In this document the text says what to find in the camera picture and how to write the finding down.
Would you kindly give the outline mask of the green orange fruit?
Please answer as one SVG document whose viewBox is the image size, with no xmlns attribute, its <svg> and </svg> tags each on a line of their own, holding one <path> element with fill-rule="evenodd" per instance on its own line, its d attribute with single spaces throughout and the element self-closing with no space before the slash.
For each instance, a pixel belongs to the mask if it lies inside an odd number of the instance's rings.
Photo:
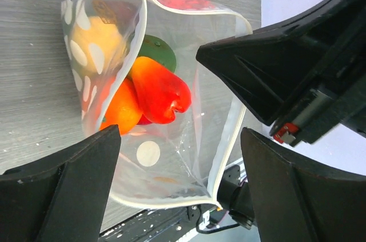
<svg viewBox="0 0 366 242">
<path fill-rule="evenodd" d="M 164 40 L 153 35 L 145 34 L 138 56 L 149 57 L 173 73 L 177 67 L 176 55 L 172 48 Z"/>
</svg>

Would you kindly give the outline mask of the clear dotted zip bag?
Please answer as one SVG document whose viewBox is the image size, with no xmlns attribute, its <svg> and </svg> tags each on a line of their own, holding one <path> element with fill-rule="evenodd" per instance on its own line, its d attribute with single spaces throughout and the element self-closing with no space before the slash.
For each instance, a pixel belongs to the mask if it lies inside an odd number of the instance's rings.
<svg viewBox="0 0 366 242">
<path fill-rule="evenodd" d="M 64 0 L 61 19 L 83 131 L 120 130 L 111 197 L 217 204 L 246 108 L 196 54 L 250 34 L 249 22 L 207 0 Z"/>
</svg>

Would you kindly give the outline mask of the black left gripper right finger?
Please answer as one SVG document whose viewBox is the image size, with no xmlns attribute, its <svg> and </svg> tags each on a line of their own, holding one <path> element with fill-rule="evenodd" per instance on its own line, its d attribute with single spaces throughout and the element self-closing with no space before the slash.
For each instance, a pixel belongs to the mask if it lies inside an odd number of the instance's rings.
<svg viewBox="0 0 366 242">
<path fill-rule="evenodd" d="M 365 241 L 365 176 L 244 128 L 241 150 L 261 241 Z"/>
</svg>

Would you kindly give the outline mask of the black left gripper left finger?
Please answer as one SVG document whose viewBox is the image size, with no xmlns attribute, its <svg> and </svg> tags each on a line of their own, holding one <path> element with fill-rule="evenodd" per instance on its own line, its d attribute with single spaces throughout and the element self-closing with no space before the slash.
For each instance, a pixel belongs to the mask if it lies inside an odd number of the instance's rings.
<svg viewBox="0 0 366 242">
<path fill-rule="evenodd" d="M 120 145 L 111 125 L 1 174 L 1 241 L 97 241 Z"/>
</svg>

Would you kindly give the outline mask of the yellow lemon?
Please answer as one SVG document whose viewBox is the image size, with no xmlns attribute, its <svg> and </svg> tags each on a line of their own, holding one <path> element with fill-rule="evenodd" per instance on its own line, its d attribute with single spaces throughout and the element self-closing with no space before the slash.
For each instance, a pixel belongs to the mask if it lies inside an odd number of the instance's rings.
<svg viewBox="0 0 366 242">
<path fill-rule="evenodd" d="M 69 48 L 82 72 L 102 74 L 123 62 L 126 41 L 115 24 L 83 15 L 75 20 Z"/>
</svg>

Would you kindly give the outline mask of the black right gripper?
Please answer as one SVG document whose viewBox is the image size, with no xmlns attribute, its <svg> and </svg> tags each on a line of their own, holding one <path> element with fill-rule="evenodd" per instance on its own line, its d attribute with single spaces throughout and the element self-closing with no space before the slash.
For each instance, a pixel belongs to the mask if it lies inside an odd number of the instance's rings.
<svg viewBox="0 0 366 242">
<path fill-rule="evenodd" d="M 365 137 L 365 0 L 262 0 L 262 29 L 201 46 L 217 76 L 281 144 Z"/>
</svg>

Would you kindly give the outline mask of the red apple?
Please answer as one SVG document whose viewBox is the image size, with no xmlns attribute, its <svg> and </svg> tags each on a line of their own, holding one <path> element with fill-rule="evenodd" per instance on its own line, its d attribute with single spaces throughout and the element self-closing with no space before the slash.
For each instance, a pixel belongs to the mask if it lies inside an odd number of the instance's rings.
<svg viewBox="0 0 366 242">
<path fill-rule="evenodd" d="M 152 122 L 150 120 L 148 120 L 146 118 L 146 116 L 143 114 L 139 120 L 139 122 L 137 123 L 137 125 L 149 125 L 151 124 Z"/>
</svg>

